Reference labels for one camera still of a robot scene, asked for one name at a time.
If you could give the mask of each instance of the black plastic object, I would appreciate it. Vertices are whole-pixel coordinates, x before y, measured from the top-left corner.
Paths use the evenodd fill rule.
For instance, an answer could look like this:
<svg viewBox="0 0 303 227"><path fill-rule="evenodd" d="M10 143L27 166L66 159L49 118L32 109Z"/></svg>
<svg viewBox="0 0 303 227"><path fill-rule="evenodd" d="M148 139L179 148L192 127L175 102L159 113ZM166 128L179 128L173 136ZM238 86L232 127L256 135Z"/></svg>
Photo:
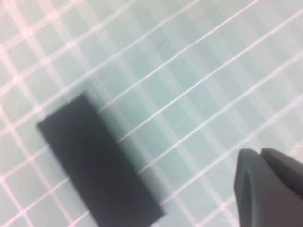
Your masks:
<svg viewBox="0 0 303 227"><path fill-rule="evenodd" d="M266 148L243 149L235 177L240 227L303 227L303 165Z"/></svg>
<svg viewBox="0 0 303 227"><path fill-rule="evenodd" d="M147 227L163 211L84 95L38 124L101 227Z"/></svg>

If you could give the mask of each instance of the white grid line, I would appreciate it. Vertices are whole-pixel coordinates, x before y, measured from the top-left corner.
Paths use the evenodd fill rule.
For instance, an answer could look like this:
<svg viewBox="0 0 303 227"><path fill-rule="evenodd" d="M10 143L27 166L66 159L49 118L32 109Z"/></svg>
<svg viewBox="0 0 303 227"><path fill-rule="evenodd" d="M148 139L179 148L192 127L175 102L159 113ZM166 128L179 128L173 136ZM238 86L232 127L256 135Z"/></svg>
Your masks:
<svg viewBox="0 0 303 227"><path fill-rule="evenodd" d="M206 35L210 35L213 31L219 29L220 27L222 27L223 25L225 25L226 23L228 23L230 20L232 20L235 16L237 16L238 14L244 12L245 10L247 10L249 7L251 7L252 5L254 5L256 2L258 2L259 0L255 0L253 1L251 4L247 5L246 7L242 8L241 11L239 11L237 14L233 15L232 17L230 17L229 19L227 19L226 21L224 21L223 23L221 23L219 26L217 26L216 28L212 29L210 32L208 32ZM188 6L188 7L184 7L183 9L181 9L179 12L177 12L176 14L174 14L173 16L167 18L167 21L164 20L164 22L161 24L159 24L157 27L155 27L154 29L150 30L152 32L150 32L150 34L152 34L155 30L157 30L160 26L162 26L163 24L169 22L170 20L172 20L173 18L175 18L176 16L178 16L180 13L182 13L183 11L185 11L184 9L188 9L190 8L192 5ZM61 97L61 95L65 94L65 92L71 90L73 87L75 87L77 84L81 83L83 80L85 80L86 78L88 78L92 73L94 73L95 71L97 71L99 68L102 68L104 65L106 65L108 62L112 61L113 59L115 59L117 56L122 55L124 52L126 52L127 50L129 50L130 48L132 48L133 46L135 46L138 42L140 42L142 39L146 38L148 35L150 35L149 32L146 33L145 35L141 36L139 39L137 39L136 41L134 41L132 44L130 44L129 46L127 46L126 48L122 49L120 52L118 52L117 54L114 54L112 57L108 58L107 60L105 60L104 62L102 62L101 64L99 64L97 67L95 67L94 69L88 71L83 77L79 78L78 80L76 80L74 83L72 83L71 85L67 86L65 90L61 90L59 93L57 93L56 95L54 95L53 97L51 97L50 99L48 99L47 101L45 101L44 103L42 103L40 106L42 108L47 107L49 104L51 104L53 101L57 100L59 97ZM198 39L197 41L195 41L194 43L200 42L202 40L202 38L205 38L206 35L202 36L200 39ZM28 116L32 116L35 113L34 111L31 111L29 114L27 114ZM24 121L26 121L27 118L19 120L18 124L22 124Z"/></svg>
<svg viewBox="0 0 303 227"><path fill-rule="evenodd" d="M124 54L126 51L128 51L129 49L131 49L133 46L135 46L136 44L138 44L141 40L145 39L146 37L148 37L149 35L151 35L152 33L154 33L158 28L160 28L161 26L163 26L164 24L168 23L169 21L171 21L172 19L174 19L175 17L177 17L178 15L180 15L181 13L185 12L187 9L191 8L192 6L194 6L196 3L198 3L201 0L197 0L194 1L191 4L188 4L187 6L185 6L184 8L182 8L180 11L178 11L177 13L167 17L165 20L163 20L162 22L160 22L155 28L151 29L149 32L147 32L146 34L142 35L140 38L138 38L137 40L135 40L133 43L131 43L130 45L128 45L127 47L123 48L122 50L120 50L119 52L117 52L116 54L112 55L111 57L109 57L108 59L106 59L105 61L103 61L102 63L100 63L99 65L97 65L96 67L94 67L92 70L90 70L89 72L87 72L85 75L83 75L82 77L80 77L78 80L76 80L75 82L73 82L71 85L69 85L65 90L71 90L73 87L75 87L76 85L78 85L79 83L81 83L83 80L85 80L87 77L89 77L90 75L92 75L94 72L96 72L98 69L104 67L106 64L108 64L109 62L111 62L112 60L116 59L117 57L121 56L122 54ZM226 23L228 23L230 20L232 20L234 17L236 17L237 15L239 15L240 13L244 12L245 10L247 10L249 7L251 7L252 5L254 5L255 3L257 3L259 0L255 0L252 3L250 3L249 5L247 5L246 7L244 7L242 10L240 10L237 14L233 15L232 17L228 18L226 21L224 21L223 23L221 23L219 26L215 27L214 29L212 29L210 32L208 32L207 34L205 34L203 37L201 37L200 39L196 40L195 42L193 42L191 45L194 45L198 42L200 42L202 39L206 38L206 36L210 35L212 32L214 32L215 30L219 29L220 27L222 27L223 25L225 25ZM119 13L114 14L112 17L113 18L109 18L108 20L111 21L112 19L114 19L116 16L118 16ZM37 70L40 67L40 64L36 64L32 67L30 67L29 69L27 69L26 71L24 71L23 73L21 73L20 75L22 77L26 77L28 75L30 75L31 73L33 73L33 71ZM42 104L42 107L45 107L47 105L49 105L51 102L55 101L57 98L59 98L61 95L63 94L63 92L60 92L58 94L56 94L53 98L51 98L50 100L46 101L44 104Z"/></svg>
<svg viewBox="0 0 303 227"><path fill-rule="evenodd" d="M241 140L239 143L237 143L235 146L233 146L231 149L229 149L227 152L225 152L222 156L220 156L218 159L216 159L214 162L212 162L210 165L208 165L203 170L199 171L197 175L195 175L193 178L188 180L183 186L181 186L179 189L175 190L172 194L170 194L162 203L161 205L164 205L168 203L170 200L175 198L178 194L180 194L184 189L186 189L189 185L191 185L195 180L197 180L199 177L203 176L207 171L209 171L213 166L223 161L225 158L227 158L232 152L234 152L236 149L239 149L246 141L254 138L257 134L262 132L264 129L269 127L270 125L274 124L276 121L278 121L282 116L284 116L286 113L288 113L290 110L296 108L301 102L303 101L303 95L300 95L298 98L296 98L293 102L291 102L289 105L287 105L285 108L283 108L280 112L274 114L270 119L268 119L264 124L259 126L256 130L251 132L247 137L245 137L243 140ZM58 189L62 184L67 182L68 179L62 180L58 185L56 185L51 191L54 192L56 189ZM23 209L22 212L26 212L30 208L32 208L34 205L39 203L39 201L46 198L51 191L47 192L45 195L40 197L37 201L35 201L33 204L29 205L25 209ZM21 216L21 213L17 214L13 219L16 220L18 217ZM12 223L13 220L8 221L5 225L2 227L7 227L9 223Z"/></svg>
<svg viewBox="0 0 303 227"><path fill-rule="evenodd" d="M3 189L5 190L5 192L7 193L7 195L10 197L10 199L14 203L14 205L17 207L18 211L21 212L22 211L22 207L21 207L20 203L15 198L13 192L10 190L9 186L4 181L4 179L2 179L2 177L0 177L0 183L1 183L2 187L3 187ZM25 222L28 224L29 227L34 227L33 223L31 222L31 220L28 218L28 216L25 213L22 213L22 216L23 216Z"/></svg>
<svg viewBox="0 0 303 227"><path fill-rule="evenodd" d="M210 78L212 75L214 75L215 73L217 73L219 70L221 70L222 68L226 67L227 65L229 65L230 63L232 63L234 60L236 60L237 58L241 57L243 54L245 54L246 52L248 52L249 50L251 50L252 48L254 48L255 46L257 46L259 43L261 43L262 41L264 41L265 39L267 39L268 37L270 37L273 33L277 32L278 30L282 29L284 26L286 26L288 23L290 23L291 21L293 21L295 18L297 18L298 16L300 16L303 13L303 9L299 10L296 14L292 15L290 18L288 18L287 20L283 21L281 24L279 24L278 26L276 26L274 29L272 29L270 32L268 32L267 34L265 34L264 36L262 36L261 38L259 38L258 40L256 40L254 43L252 43L251 45L249 45L247 48L245 48L244 50L242 50L240 53L238 53L237 55L235 55L234 57L232 57L231 59L229 59L228 61L226 61L224 64L222 64L220 67L218 67L217 69L215 69L214 71L212 71L211 73L209 73L208 75L206 75L205 77L203 77L201 80L199 80L197 83L195 83L193 86L191 86L188 90L186 90L185 92L183 92L182 94L180 94L179 96L177 96L175 99L173 99L172 101L170 101L168 104L166 104L164 107L162 107L161 109L159 109L158 111L156 111L154 114L152 114L149 118L147 118L146 120L144 120L142 123L140 123L139 125L137 125L135 128L133 128L131 131L129 131L126 135L124 135L119 142L123 141L124 139L126 139L129 135L131 135L132 133L134 133L136 130L138 130L140 127L142 127L145 123L147 123L148 121L150 121L151 119L153 119L155 116L157 116L159 113L161 113L163 110L165 110L166 108L168 108L170 105L174 104L176 101L178 101L179 99L181 99L182 97L184 97L186 94L188 94L190 91L192 91L194 88L196 88L197 86L199 86L200 84L202 84L205 80L207 80L208 78ZM128 89L127 91L125 90L125 92L123 93L124 95L130 91L132 88Z"/></svg>
<svg viewBox="0 0 303 227"><path fill-rule="evenodd" d="M22 18L22 16L20 15L20 13L18 12L18 10L15 8L15 10L12 10L10 13L10 16L13 18L13 20L15 20L16 25L21 29L25 29L27 27L24 19ZM34 38L29 38L27 39L28 43L32 46L33 50L38 54L41 55L41 47L39 46L39 44L36 42L36 40ZM14 68L13 64L10 62L9 59L6 60L6 66L7 69L11 72L11 75L16 75L17 70ZM28 88L26 87L26 85L22 82L22 81L17 81L17 85L20 88L20 90L24 93L25 97L27 98L27 100L34 105L35 110L38 112L38 115L40 117L44 117L45 114L44 112L41 110L41 107L39 106L38 102L36 101L36 99L34 98L34 96L31 94L31 92L28 90ZM27 148L24 146L22 139L18 136L18 134L14 134L13 131L15 130L15 128L13 128L13 126L11 126L11 131L12 131L12 135L14 137L14 139L16 140L16 142L19 144L20 148L22 149L22 151L24 151L25 156L30 160L30 164L32 165L35 173L38 175L39 179L41 180L42 184L45 186L45 188L50 191L51 190L51 186L48 182L48 180L44 177L44 175L42 174L42 172L40 171L40 169L36 166L36 164L34 162L32 162L32 159L30 158L31 155L29 153L29 151L27 151ZM65 207L62 205L62 203L59 201L58 197L54 194L51 193L52 198L54 199L54 202L56 203L56 205L59 207L59 209L61 210L61 212L63 213L63 215L65 216L65 218L67 219L68 222L72 222L72 218L70 217L69 213L67 212L67 210L65 209Z"/></svg>
<svg viewBox="0 0 303 227"><path fill-rule="evenodd" d="M234 106L237 102L251 94L253 91L257 90L260 86L265 84L267 81L272 79L274 76L276 76L278 73L280 73L282 70L286 69L289 67L291 64L295 63L297 60L299 60L301 57L303 57L303 50L301 50L297 55L292 57L290 60L288 60L286 63L283 65L279 66L276 68L272 73L264 77L261 81L259 81L257 84L252 86L250 89L248 89L246 92L244 92L242 95L238 96L236 99L231 101L228 105L226 105L224 108L222 108L220 111L216 112L214 115L212 115L210 118L205 120L202 124L198 125L194 130L192 130L188 135L185 137L181 138L177 143L172 145L170 148L168 148L166 151L164 151L161 155L159 155L157 158L155 158L152 162L150 162L147 166L145 166L140 172L144 171L146 168L149 166L153 165L155 162L160 160L163 156L171 152L174 148L176 148L179 144L181 144L183 141L188 139L191 135L193 135L195 132L201 130L203 127L205 127L209 122L213 121L217 116L221 115L222 113L226 112L229 108Z"/></svg>
<svg viewBox="0 0 303 227"><path fill-rule="evenodd" d="M207 32L205 35L203 35L201 38L197 39L196 41L194 41L193 43L191 43L190 45L188 45L187 47L183 48L180 52L178 52L176 55L174 55L172 58L170 58L169 60L167 60L165 63L163 63L162 65L160 65L159 67L157 67L156 69L154 69L152 72L150 72L148 75L146 75L144 78L142 78L141 80L137 81L136 83L132 84L129 88L127 88L125 91L121 92L119 95L117 95L113 100L111 100L110 102L108 102L104 107L102 107L100 109L100 111L104 110L105 108L107 108L108 106L112 105L116 100L118 100L119 98L121 98L122 96L124 96L126 93L128 93L130 90L132 90L133 88L135 88L136 86L138 86L139 84L141 84L143 81L145 81L146 79L148 79L150 76L152 76L154 73L158 72L160 69L164 68L166 65L168 65L170 62L172 62L173 60L175 60L178 56L180 56L182 53L184 53L185 51L189 50L191 47L193 47L194 45L196 45L197 43L199 43L200 41L204 40L206 37L208 37L210 34L212 34L213 32L217 31L219 28L221 28L222 26L224 26L225 24L227 24L228 22L230 22L231 20L233 20L235 17L237 17L238 15L240 15L241 13L245 12L247 9L249 9L251 6L253 6L255 3L257 3L259 0L254 0L252 3L250 3L249 5L245 6L244 8L242 8L241 10L239 10L237 13L235 13L234 15L232 15L230 18L228 18L227 20L225 20L224 22L222 22L220 25L218 25L217 27L213 28L211 31Z"/></svg>
<svg viewBox="0 0 303 227"><path fill-rule="evenodd" d="M185 183L182 187L180 187L178 190L173 192L168 198L166 198L162 204L167 203L170 201L171 197L173 198L174 195L181 193L185 188L187 188L189 185L191 185L195 180L203 176L207 171L212 169L216 164L223 161L225 158L227 158L232 152L235 152L237 149L239 149L245 142L253 139L257 134L262 132L264 129L266 129L268 126L272 125L276 121L278 121L282 116L284 116L286 113L288 113L290 110L296 108L301 102L303 101L303 95L300 95L297 97L294 101L292 101L289 105L287 105L285 108L283 108L281 111L275 113L270 119L268 119L265 123L263 123L261 126L259 126L257 129L255 129L253 132L251 132L247 137L239 141L237 144L235 144L232 148L230 148L228 151L226 151L222 156L217 158L215 161L213 161L211 164L209 164L206 168L201 170L195 177L190 179L187 183Z"/></svg>
<svg viewBox="0 0 303 227"><path fill-rule="evenodd" d="M116 50L117 47L115 47L115 45L109 40L109 45L110 46L103 46L104 49L108 52L110 52L110 49L114 49ZM130 73L130 70L127 69L128 66L127 64L124 65L123 67L123 70L127 70L126 72L126 75L132 75L132 77L134 77L134 75L132 73ZM118 119L122 121L122 125L128 130L130 129L130 125L129 123L127 122L127 120L123 117L123 115L121 114L120 110L118 108L115 108L115 111L114 111L114 114L117 115ZM140 142L139 139L136 139L134 141L135 143L139 143L139 146L143 147L143 144ZM146 149L143 149L144 150L144 157L146 158L146 160L148 161L151 157L150 157L150 154L148 153L148 151ZM169 191L171 191L171 185L169 184L169 182L165 179L164 175L162 173L159 174L159 172L161 172L161 170L159 168L156 169L157 173L156 175L158 176L158 178L162 181L163 185L165 188L167 188ZM192 224L192 225L195 225L196 224L196 221L194 220L194 218L192 217L192 215L190 214L190 212L188 211L187 207L184 205L184 203L179 199L177 198L176 199L176 202L177 204L179 205L179 207L181 208L181 210L183 211L183 213L185 214L185 216L187 217L188 221Z"/></svg>
<svg viewBox="0 0 303 227"><path fill-rule="evenodd" d="M214 217L216 217L218 214L224 212L224 210L226 209L226 207L228 207L229 205L231 205L233 202L235 202L235 197L232 196L229 199L227 199L224 203L222 203L222 206L218 207L217 209L215 209L212 213L210 213L204 220L202 220L197 227L203 227L205 226L207 223L209 223L211 220L214 219Z"/></svg>
<svg viewBox="0 0 303 227"><path fill-rule="evenodd" d="M170 36L170 34L168 34L169 32L164 31L164 33L165 33L168 37L170 37L170 40L171 40L171 42L172 42L174 45L177 44L176 42L174 42L174 40L173 40L173 38ZM149 49L152 49L152 45L151 45L150 43L147 43L146 45L149 45ZM159 54L157 54L156 51L154 51L154 53L155 53L155 54L154 54L155 56L152 55L152 57L153 57L153 58L152 58L152 61L157 62L157 60L160 60L160 59L161 59L161 56L160 56ZM166 71L167 71L167 73L165 73L165 74L166 74L166 77L169 76L169 78L170 78L171 80L174 80L173 76L171 75L171 72L170 72L169 70L166 70ZM173 86L172 84L167 84L167 87L169 88L169 90L171 90L171 92L174 93L174 92L172 91L172 86ZM179 84L178 84L176 81L175 81L175 86L180 90L180 86L179 86ZM141 89L141 92L140 92L140 94L138 94L138 96L139 96L139 97L142 97L142 100L144 101L144 103L146 103L146 108L150 109L150 112L154 112L154 110L157 109L157 108L155 107L155 104L153 103L152 99L149 97L149 95L148 95L148 93L147 93L146 91L144 91L143 89ZM190 106L191 109L189 110L189 109L188 109L188 106L185 106L185 105L183 105L183 103L182 103L183 109L187 112L187 114L189 114L189 116L191 116L192 120L194 120L194 122L197 123L196 116L193 116L193 114L194 114L194 115L199 115L199 114L196 112L195 108L193 108L189 102L188 102L188 104L189 104L189 106ZM162 116L160 116L160 119L158 119L158 120L159 120L159 123L160 123L161 125L164 126L164 128L165 128L164 131L166 132L167 138L168 138L171 142L173 142L173 141L175 141L175 140L178 140L177 135L176 135L175 132L170 128L170 126L169 126L168 123L165 121L165 119L164 119ZM196 174L196 172L199 170L199 167L198 167L196 161L191 157L191 154L189 154L189 152L186 150L186 148L185 148L184 146L182 146L182 145L178 147L178 151L179 151L180 156L183 158L183 160L185 161L186 165L188 166L189 170L192 172L192 174ZM220 205L220 204L222 203L222 201L220 200L220 197L218 196L217 192L211 187L211 185L209 184L209 182L208 182L206 179L201 179L201 180L200 180L200 183L201 183L201 185L205 188L205 190L208 191L208 192L210 193L210 195L211 195L211 197L213 198L213 200L215 201L215 203L216 203L217 205ZM227 217L228 220L234 219L234 218L232 217L232 214L231 214L228 210L226 210L226 211L224 212L224 215Z"/></svg>

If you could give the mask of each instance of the black foam block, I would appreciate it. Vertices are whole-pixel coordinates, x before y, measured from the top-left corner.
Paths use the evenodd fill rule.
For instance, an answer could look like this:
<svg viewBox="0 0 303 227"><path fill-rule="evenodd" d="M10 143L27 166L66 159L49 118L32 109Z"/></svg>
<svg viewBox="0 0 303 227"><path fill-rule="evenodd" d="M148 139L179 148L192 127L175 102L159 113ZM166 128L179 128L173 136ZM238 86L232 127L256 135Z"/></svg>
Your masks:
<svg viewBox="0 0 303 227"><path fill-rule="evenodd" d="M147 227L163 211L84 95L38 124L101 227Z"/></svg>

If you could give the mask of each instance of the green cutting mat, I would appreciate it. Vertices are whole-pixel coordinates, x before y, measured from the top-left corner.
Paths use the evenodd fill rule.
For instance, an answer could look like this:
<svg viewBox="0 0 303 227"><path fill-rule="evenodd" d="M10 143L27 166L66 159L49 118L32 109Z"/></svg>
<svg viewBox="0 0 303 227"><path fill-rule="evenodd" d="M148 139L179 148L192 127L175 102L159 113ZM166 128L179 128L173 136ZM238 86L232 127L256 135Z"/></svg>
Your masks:
<svg viewBox="0 0 303 227"><path fill-rule="evenodd" d="M0 226L96 226L35 128L83 91L155 227L238 226L237 151L303 158L302 57L302 0L2 0Z"/></svg>

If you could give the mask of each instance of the grid pattern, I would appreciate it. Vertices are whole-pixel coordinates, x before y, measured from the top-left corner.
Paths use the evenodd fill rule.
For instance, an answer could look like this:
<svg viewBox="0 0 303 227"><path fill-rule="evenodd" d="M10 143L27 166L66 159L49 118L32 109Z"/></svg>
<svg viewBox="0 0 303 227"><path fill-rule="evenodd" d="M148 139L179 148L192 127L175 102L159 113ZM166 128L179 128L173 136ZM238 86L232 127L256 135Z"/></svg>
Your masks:
<svg viewBox="0 0 303 227"><path fill-rule="evenodd" d="M303 1L4 0L0 226L95 227L35 124L85 91L167 215L236 227L237 151L303 160Z"/></svg>

